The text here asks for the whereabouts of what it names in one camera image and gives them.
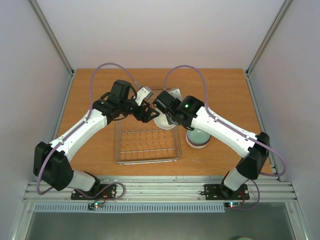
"brown table surface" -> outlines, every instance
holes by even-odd
[[[89,84],[93,69],[78,69],[59,129],[62,135],[89,109]],[[129,69],[143,86],[163,87],[169,69]],[[242,69],[201,69],[209,92],[209,106],[220,116],[254,133],[260,133],[255,109]],[[110,91],[115,80],[131,81],[121,69],[101,69],[94,79],[93,100]],[[168,88],[179,87],[185,97],[193,95],[204,101],[204,89],[200,77],[191,69],[178,69],[168,81]],[[117,176],[213,176],[225,175],[240,160],[227,145],[211,138],[208,146],[193,149],[185,140],[186,130],[179,126],[181,158],[175,162],[119,165],[114,161],[115,123],[96,133],[74,156],[71,166],[75,170],[94,175]],[[271,173],[269,161],[263,171]]]

